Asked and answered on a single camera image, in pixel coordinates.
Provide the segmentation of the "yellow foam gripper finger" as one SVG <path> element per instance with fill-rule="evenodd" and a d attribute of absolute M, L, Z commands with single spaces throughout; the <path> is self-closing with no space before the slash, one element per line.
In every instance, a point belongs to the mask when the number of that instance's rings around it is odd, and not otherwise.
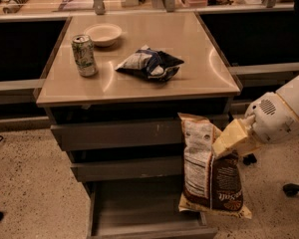
<path fill-rule="evenodd" d="M 260 142 L 251 132 L 251 127 L 245 119 L 234 119 L 212 144 L 216 159 L 232 153 L 245 156 L 260 147 Z"/>

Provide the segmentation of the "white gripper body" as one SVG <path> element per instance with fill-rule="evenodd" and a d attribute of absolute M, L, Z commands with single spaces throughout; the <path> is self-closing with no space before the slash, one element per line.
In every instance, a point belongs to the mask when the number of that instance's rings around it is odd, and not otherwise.
<path fill-rule="evenodd" d="M 299 99 L 276 91 L 254 101 L 245 113 L 253 118 L 251 128 L 261 142 L 276 143 L 299 134 Z"/>

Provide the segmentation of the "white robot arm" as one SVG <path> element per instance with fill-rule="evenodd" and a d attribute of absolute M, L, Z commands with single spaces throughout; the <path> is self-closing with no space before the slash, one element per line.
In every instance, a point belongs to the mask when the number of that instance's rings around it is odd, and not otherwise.
<path fill-rule="evenodd" d="M 251 103 L 242 119 L 234 119 L 212 145 L 216 159 L 233 152 L 252 153 L 263 144 L 299 134 L 299 75 L 275 92 Z"/>

